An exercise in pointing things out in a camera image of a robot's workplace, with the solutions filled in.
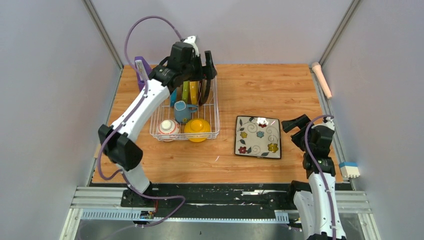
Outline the round red rimmed plate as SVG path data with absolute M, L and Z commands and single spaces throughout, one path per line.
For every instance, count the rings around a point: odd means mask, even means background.
M 211 89 L 211 79 L 203 79 L 199 82 L 199 100 L 198 105 L 203 106 L 209 99 Z

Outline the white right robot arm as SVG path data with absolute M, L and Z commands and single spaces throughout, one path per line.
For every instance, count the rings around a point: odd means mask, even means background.
M 293 180 L 285 195 L 286 204 L 297 209 L 306 240 L 345 240 L 336 201 L 336 167 L 330 157 L 335 134 L 334 116 L 321 115 L 322 123 L 315 124 L 307 115 L 282 121 L 285 133 L 294 128 L 292 142 L 303 154 L 302 166 L 307 182 Z

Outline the square floral plate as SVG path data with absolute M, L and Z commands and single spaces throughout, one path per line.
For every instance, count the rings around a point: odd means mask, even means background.
M 281 124 L 277 118 L 236 117 L 235 155 L 279 160 L 282 158 L 282 149 Z

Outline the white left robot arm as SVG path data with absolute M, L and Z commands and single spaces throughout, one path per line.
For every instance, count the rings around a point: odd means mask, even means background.
M 112 125 L 101 125 L 98 136 L 99 155 L 106 155 L 117 165 L 127 184 L 132 187 L 134 200 L 140 206 L 149 206 L 153 193 L 151 182 L 142 168 L 143 151 L 136 141 L 147 120 L 171 93 L 187 81 L 211 81 L 217 75 L 211 51 L 204 53 L 205 63 L 194 42 L 177 41 L 170 55 L 155 66 L 143 90 L 128 109 Z

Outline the yellow polka dot plate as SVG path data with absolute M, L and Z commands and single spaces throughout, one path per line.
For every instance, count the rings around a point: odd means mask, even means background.
M 189 82 L 189 94 L 190 94 L 191 104 L 198 105 L 198 102 L 199 102 L 199 82 L 198 81 Z

